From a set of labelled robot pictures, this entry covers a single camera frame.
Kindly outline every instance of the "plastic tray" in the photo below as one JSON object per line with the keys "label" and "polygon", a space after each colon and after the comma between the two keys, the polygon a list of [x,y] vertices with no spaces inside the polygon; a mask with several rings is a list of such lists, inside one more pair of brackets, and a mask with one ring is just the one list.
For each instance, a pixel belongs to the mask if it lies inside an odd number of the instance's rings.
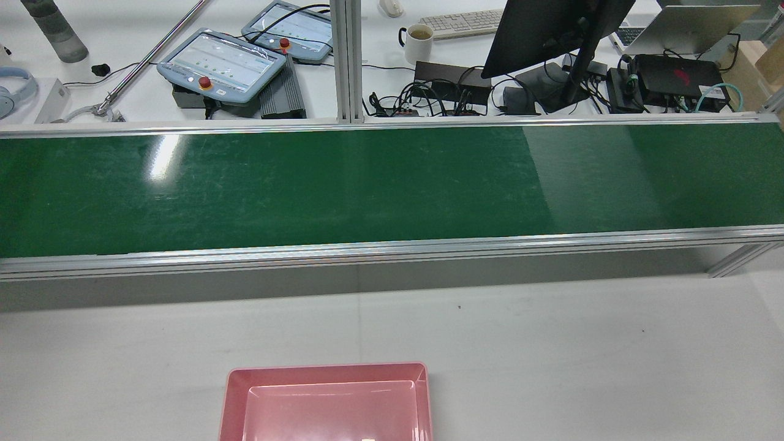
{"label": "plastic tray", "polygon": [[422,363],[236,369],[220,441],[431,441]]}

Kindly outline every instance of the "white mouse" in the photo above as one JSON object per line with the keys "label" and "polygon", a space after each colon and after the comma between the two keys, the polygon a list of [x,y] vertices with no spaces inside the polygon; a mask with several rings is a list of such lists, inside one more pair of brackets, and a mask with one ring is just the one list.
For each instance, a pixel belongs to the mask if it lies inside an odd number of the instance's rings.
{"label": "white mouse", "polygon": [[403,15],[403,6],[398,0],[379,0],[379,6],[386,15],[392,18]]}

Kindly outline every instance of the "green conveyor belt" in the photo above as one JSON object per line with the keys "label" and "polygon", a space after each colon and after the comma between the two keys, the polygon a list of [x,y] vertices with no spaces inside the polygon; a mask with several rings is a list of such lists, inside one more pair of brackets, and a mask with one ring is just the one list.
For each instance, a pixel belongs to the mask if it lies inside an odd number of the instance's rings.
{"label": "green conveyor belt", "polygon": [[0,140],[0,257],[784,224],[776,124]]}

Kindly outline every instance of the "keyboard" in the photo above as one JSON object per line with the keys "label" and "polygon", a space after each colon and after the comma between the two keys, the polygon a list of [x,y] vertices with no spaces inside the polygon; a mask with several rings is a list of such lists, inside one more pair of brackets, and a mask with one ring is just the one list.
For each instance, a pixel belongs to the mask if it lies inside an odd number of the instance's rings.
{"label": "keyboard", "polygon": [[615,31],[615,35],[624,46],[629,46],[634,43],[634,40],[636,40],[644,30],[644,27],[619,27],[618,30]]}
{"label": "keyboard", "polygon": [[471,37],[474,35],[495,34],[501,21],[503,9],[492,9],[476,13],[449,14],[445,16],[426,16],[419,22],[433,29],[433,39]]}

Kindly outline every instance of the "white mug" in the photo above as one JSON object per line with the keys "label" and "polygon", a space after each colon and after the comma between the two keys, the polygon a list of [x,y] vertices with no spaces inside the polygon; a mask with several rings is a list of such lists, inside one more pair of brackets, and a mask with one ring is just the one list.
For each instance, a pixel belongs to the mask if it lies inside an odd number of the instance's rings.
{"label": "white mug", "polygon": [[417,23],[408,29],[401,27],[397,32],[397,41],[405,49],[405,60],[409,63],[430,61],[430,52],[433,50],[433,29],[430,29],[430,26]]}

